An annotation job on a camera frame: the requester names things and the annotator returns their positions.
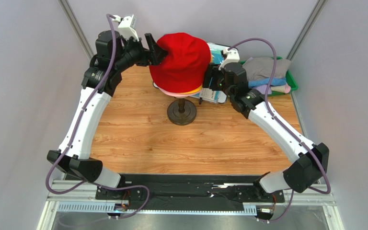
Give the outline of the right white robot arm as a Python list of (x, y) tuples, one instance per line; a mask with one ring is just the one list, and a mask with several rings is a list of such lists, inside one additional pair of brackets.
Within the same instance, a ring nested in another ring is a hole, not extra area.
[(262, 175), (257, 181), (259, 191), (273, 193), (291, 189), (302, 193), (313, 189), (313, 184), (325, 176), (329, 148), (304, 137), (279, 115), (264, 94), (250, 89), (241, 63), (224, 67), (210, 63), (203, 87), (224, 92), (232, 108), (265, 131), (291, 162), (284, 170)]

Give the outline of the pink bucket hat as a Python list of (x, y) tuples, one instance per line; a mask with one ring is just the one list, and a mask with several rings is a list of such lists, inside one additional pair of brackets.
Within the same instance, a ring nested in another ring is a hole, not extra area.
[(160, 87), (158, 87), (158, 89), (168, 95), (168, 96), (172, 96), (172, 97), (176, 97), (176, 98), (185, 98), (185, 97), (188, 97), (188, 96), (192, 96), (192, 95), (195, 95), (197, 93), (199, 93), (201, 90), (202, 90), (202, 86), (192, 90), (192, 91), (189, 91), (189, 92), (185, 92), (185, 93), (176, 93), (176, 92), (169, 92), (169, 91), (166, 91)]

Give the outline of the yellow bucket hat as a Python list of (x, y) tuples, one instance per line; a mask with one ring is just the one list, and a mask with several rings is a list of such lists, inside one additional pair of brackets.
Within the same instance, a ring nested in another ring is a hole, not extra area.
[(190, 67), (185, 70), (182, 81), (179, 83), (180, 93), (190, 94), (199, 91), (202, 88), (204, 75), (209, 63), (213, 61), (213, 56), (209, 53), (209, 60), (201, 60), (192, 63)]

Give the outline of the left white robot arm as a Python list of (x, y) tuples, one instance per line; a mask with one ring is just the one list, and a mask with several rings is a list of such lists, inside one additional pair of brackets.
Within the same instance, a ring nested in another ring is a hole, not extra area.
[(156, 66), (167, 56), (152, 34), (146, 33), (145, 39), (148, 48), (140, 39), (127, 38), (119, 32), (104, 31), (98, 35), (97, 53), (84, 73), (78, 109), (68, 133), (58, 149), (47, 154), (54, 168), (101, 187), (118, 187), (122, 176), (92, 158), (91, 146), (102, 114), (122, 80), (122, 72), (134, 65)]

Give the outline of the blue hat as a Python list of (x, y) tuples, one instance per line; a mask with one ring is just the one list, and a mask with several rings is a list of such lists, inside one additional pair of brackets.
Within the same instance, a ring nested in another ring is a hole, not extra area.
[[(249, 88), (254, 88), (254, 87), (258, 87), (261, 85), (267, 85), (269, 83), (269, 78), (266, 79), (262, 79), (262, 80), (255, 80), (255, 81), (248, 81), (248, 87)], [(273, 78), (271, 81), (271, 86), (282, 86), (285, 85), (287, 83), (286, 78)]]

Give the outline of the red hat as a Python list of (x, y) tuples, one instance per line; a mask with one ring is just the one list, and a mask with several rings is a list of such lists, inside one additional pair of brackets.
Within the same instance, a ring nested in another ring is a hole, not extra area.
[(206, 41), (187, 33), (165, 34), (157, 45), (167, 56), (156, 66), (150, 66), (153, 82), (171, 93), (188, 93), (200, 88), (212, 60)]

